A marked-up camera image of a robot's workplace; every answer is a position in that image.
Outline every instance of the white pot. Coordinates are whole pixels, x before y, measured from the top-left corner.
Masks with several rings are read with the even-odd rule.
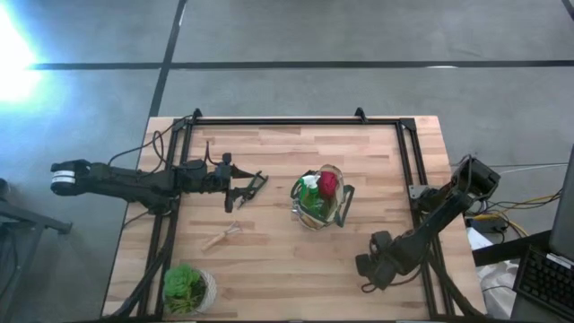
[[[205,282],[205,295],[204,298],[199,303],[199,306],[196,307],[194,310],[188,313],[171,313],[170,308],[166,306],[166,309],[171,315],[178,315],[178,316],[193,316],[193,315],[201,315],[207,312],[209,308],[215,302],[215,298],[217,297],[217,285],[215,284],[215,279],[211,274],[208,272],[201,270],[201,269],[193,269],[199,272],[201,277],[204,279]]]

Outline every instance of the keyboard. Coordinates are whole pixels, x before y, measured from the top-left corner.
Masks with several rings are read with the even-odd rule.
[[[567,262],[531,248],[520,260],[513,290],[574,321],[574,270]]]

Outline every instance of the green object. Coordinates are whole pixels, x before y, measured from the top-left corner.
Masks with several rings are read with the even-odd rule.
[[[204,279],[187,264],[168,270],[163,282],[165,304],[172,313],[189,313],[199,306],[204,298]]]
[[[311,212],[321,214],[321,208],[324,204],[323,199],[319,196],[319,188],[317,181],[320,175],[308,175],[299,179],[301,184],[300,201],[301,205],[305,206]]]

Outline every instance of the green plant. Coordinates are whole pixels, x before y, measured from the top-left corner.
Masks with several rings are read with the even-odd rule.
[[[168,270],[163,281],[165,304],[172,313],[189,313],[204,298],[204,279],[187,264]]]

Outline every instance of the small wooden object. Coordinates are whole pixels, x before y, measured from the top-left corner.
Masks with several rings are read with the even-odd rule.
[[[233,233],[235,231],[240,231],[241,228],[239,227],[239,224],[236,222],[234,222],[229,229],[227,229],[226,231],[223,231],[222,233],[216,235],[215,237],[213,237],[213,239],[207,241],[203,247],[201,248],[201,250],[203,252],[206,252],[209,248],[213,247],[215,244],[217,244],[217,242],[223,240],[225,237],[227,237],[228,234]]]

